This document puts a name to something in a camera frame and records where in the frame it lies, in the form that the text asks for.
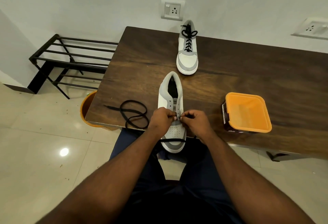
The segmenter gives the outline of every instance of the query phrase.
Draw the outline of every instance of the white tile floor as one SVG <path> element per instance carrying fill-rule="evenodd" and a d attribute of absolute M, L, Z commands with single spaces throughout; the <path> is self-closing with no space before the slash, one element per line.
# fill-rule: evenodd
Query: white tile floor
<path fill-rule="evenodd" d="M 99 83 L 66 80 L 90 86 Z M 61 88 L 70 100 L 49 82 L 37 95 L 0 84 L 0 223 L 34 223 L 109 159 L 120 131 L 93 128 L 80 119 L 80 104 L 92 90 Z M 60 156 L 63 148 L 68 148 L 67 156 Z M 328 161 L 272 162 L 265 152 L 233 149 L 316 223 L 328 223 Z M 167 179 L 180 178 L 184 164 L 160 163 Z"/>

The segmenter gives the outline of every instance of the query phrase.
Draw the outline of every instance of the wall socket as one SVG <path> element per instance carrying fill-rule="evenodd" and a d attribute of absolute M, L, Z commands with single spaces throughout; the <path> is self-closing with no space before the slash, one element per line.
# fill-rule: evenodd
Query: wall socket
<path fill-rule="evenodd" d="M 307 18 L 297 27 L 297 30 L 292 35 L 328 40 L 328 19 Z"/>
<path fill-rule="evenodd" d="M 161 18 L 182 21 L 185 1 L 161 0 Z"/>

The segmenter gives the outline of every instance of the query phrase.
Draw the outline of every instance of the white sneaker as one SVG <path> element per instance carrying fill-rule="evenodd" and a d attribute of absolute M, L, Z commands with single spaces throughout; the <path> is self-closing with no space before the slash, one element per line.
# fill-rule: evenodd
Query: white sneaker
<path fill-rule="evenodd" d="M 194 24 L 187 20 L 181 28 L 179 35 L 178 56 L 176 66 L 184 75 L 192 75 L 198 68 L 198 55 L 196 45 L 196 35 Z"/>
<path fill-rule="evenodd" d="M 170 126 L 162 139 L 186 140 L 186 129 L 182 126 L 179 118 L 183 113 L 182 85 L 177 73 L 171 71 L 164 78 L 159 87 L 158 108 L 164 107 L 176 112 L 177 120 Z M 171 153 L 180 152 L 185 143 L 180 141 L 162 142 L 166 151 Z"/>

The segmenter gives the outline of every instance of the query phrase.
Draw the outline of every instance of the orange container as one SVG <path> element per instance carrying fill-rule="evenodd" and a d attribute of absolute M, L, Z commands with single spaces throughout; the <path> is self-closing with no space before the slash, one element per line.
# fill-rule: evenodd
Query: orange container
<path fill-rule="evenodd" d="M 227 131 L 268 133 L 272 129 L 265 101 L 260 96 L 230 92 L 222 104 L 222 111 Z"/>
<path fill-rule="evenodd" d="M 81 118 L 82 120 L 87 123 L 89 126 L 92 126 L 92 127 L 103 127 L 103 126 L 99 126 L 99 125 L 93 125 L 89 122 L 87 122 L 85 120 L 85 116 L 87 115 L 87 112 L 89 110 L 89 107 L 91 105 L 91 102 L 94 98 L 94 96 L 96 95 L 97 91 L 93 91 L 92 93 L 90 93 L 87 97 L 84 98 L 82 104 L 81 104 L 81 107 L 80 107 L 80 115 L 81 115 Z"/>

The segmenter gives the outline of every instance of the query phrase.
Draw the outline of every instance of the wall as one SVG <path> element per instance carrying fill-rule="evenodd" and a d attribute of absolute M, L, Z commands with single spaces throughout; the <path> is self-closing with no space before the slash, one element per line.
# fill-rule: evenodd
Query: wall
<path fill-rule="evenodd" d="M 290 36 L 307 17 L 328 18 L 327 0 L 186 0 L 184 20 L 200 36 L 328 53 L 326 40 Z M 53 34 L 119 41 L 126 26 L 178 32 L 160 19 L 160 0 L 0 0 L 36 47 Z"/>
<path fill-rule="evenodd" d="M 28 60 L 35 51 L 32 43 L 0 10 L 0 82 L 27 87 L 37 73 Z"/>

